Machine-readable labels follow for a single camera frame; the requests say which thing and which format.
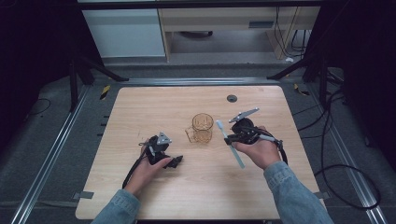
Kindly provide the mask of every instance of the dark floor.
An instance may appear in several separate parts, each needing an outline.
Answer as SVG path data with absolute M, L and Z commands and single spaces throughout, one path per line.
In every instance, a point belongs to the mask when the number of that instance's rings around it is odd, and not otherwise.
M 217 65 L 178 65 L 178 66 L 128 66 L 109 67 L 116 74 L 124 77 L 261 77 L 265 84 L 265 77 L 276 74 L 287 65 L 279 64 L 217 64 Z M 320 106 L 316 101 L 318 83 L 306 84 L 301 79 L 303 70 L 292 73 L 274 84 L 285 92 L 290 111 L 295 114 L 294 121 L 298 128 L 311 123 L 320 115 Z M 305 95 L 297 92 L 293 84 L 299 85 L 300 91 L 308 91 Z M 103 87 L 111 85 L 105 100 L 100 100 Z M 0 172 L 0 223 L 9 223 L 13 218 L 17 206 L 21 203 L 28 189 L 35 180 L 43 161 L 46 159 L 52 144 L 55 142 L 59 131 L 68 116 L 70 106 L 69 80 L 63 78 L 50 83 L 42 89 L 29 116 L 20 128 L 20 131 L 10 142 L 9 155 L 3 158 Z M 50 175 L 39 194 L 39 202 L 50 203 L 76 203 L 72 200 L 75 192 L 82 191 L 88 177 L 96 150 L 101 141 L 100 133 L 105 127 L 104 116 L 108 116 L 117 97 L 118 90 L 124 85 L 116 83 L 102 74 L 95 73 L 95 82 L 89 87 L 86 100 L 77 116 L 76 122 L 67 136 L 62 151 L 50 172 Z M 329 84 L 330 92 L 335 92 L 339 86 Z M 385 216 L 388 223 L 396 223 L 394 213 L 396 206 L 396 174 L 388 165 L 381 151 L 377 148 L 367 147 L 364 135 L 361 132 L 354 114 L 351 112 L 345 99 L 341 98 L 332 103 L 332 131 L 326 133 L 324 141 L 325 165 L 342 163 L 340 142 L 334 140 L 334 135 L 342 137 L 342 145 L 356 165 L 370 176 L 379 188 L 382 201 L 379 211 Z M 314 172 L 320 169 L 320 137 L 324 119 L 318 124 L 300 131 L 309 162 Z M 350 181 L 351 174 L 343 169 L 334 169 L 326 173 L 329 184 L 342 197 L 361 206 L 360 196 Z M 323 177 L 317 177 L 321 191 L 329 191 Z M 329 214 L 335 223 L 384 223 L 381 220 L 373 221 L 370 212 L 353 208 L 342 202 L 331 193 L 332 197 L 325 201 Z M 90 220 L 78 220 L 75 217 L 76 208 L 47 206 L 37 204 L 27 219 L 27 223 L 90 223 Z M 208 221 L 189 223 L 209 223 Z

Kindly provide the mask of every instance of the metal bracket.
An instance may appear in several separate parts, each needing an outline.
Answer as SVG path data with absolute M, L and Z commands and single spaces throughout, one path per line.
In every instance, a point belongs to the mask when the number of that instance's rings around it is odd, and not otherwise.
M 257 112 L 257 111 L 259 111 L 258 107 L 254 108 L 252 110 L 246 111 L 246 112 L 239 112 L 239 114 L 235 118 L 230 119 L 228 122 L 229 123 L 237 122 L 237 121 L 239 121 L 241 119 L 244 119 L 245 117 L 247 117 L 247 116 L 249 116 L 249 115 L 251 115 L 251 114 L 253 114 L 253 113 Z
M 163 132 L 160 132 L 160 134 L 158 134 L 157 145 L 165 145 L 170 143 L 172 143 L 172 140 L 168 136 L 166 136 Z
M 93 192 L 88 192 L 88 191 L 82 191 L 82 192 L 75 192 L 73 194 L 72 199 L 78 200 L 78 199 L 91 199 L 93 197 Z

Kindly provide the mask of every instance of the person's right hand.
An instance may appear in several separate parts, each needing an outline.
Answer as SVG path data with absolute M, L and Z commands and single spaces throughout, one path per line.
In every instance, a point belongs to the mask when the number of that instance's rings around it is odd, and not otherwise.
M 259 139 L 253 145 L 233 142 L 233 147 L 236 150 L 247 154 L 252 161 L 263 170 L 271 164 L 280 161 L 276 144 L 270 141 Z

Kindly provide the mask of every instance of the tape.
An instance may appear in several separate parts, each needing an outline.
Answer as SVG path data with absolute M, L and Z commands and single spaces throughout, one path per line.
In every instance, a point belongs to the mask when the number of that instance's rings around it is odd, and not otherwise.
M 107 93 L 108 93 L 109 90 L 110 90 L 110 85 L 107 85 L 107 86 L 105 86 L 103 88 L 102 94 L 100 95 L 100 100 L 105 100 L 106 99 L 106 96 L 107 96 Z
M 300 91 L 298 85 L 294 83 L 294 90 L 299 92 L 301 95 L 309 95 L 309 91 Z

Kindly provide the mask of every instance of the person's left hand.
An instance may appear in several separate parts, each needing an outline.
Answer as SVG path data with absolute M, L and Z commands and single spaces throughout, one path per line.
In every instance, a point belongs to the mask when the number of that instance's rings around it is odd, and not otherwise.
M 142 146 L 141 153 L 145 150 L 146 146 Z M 149 163 L 149 159 L 146 157 L 143 159 L 139 165 L 136 167 L 132 176 L 125 186 L 125 190 L 132 193 L 135 197 L 140 193 L 140 191 L 154 178 L 156 174 L 158 174 L 163 167 L 168 164 L 172 158 L 165 158 L 154 165 Z

